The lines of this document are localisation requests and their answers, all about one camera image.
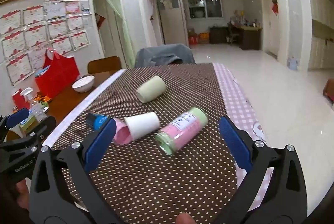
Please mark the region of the person's left hand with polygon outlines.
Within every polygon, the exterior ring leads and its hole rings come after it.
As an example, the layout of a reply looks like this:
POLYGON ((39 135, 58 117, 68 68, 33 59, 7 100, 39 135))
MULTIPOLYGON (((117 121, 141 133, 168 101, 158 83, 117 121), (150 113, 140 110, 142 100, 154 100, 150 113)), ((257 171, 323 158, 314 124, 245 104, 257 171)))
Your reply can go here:
POLYGON ((16 184, 16 190, 18 197, 16 199, 17 204, 23 209, 29 209, 29 189, 27 187, 26 180, 23 179, 16 184))

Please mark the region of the person's thumb tip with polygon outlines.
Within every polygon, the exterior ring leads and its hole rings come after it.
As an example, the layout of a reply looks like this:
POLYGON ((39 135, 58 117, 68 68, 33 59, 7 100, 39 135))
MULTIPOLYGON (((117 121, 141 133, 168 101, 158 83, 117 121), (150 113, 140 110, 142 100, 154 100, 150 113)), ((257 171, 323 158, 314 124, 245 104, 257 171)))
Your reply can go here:
POLYGON ((188 213, 180 213, 176 217, 176 224, 196 224, 196 221, 188 213))

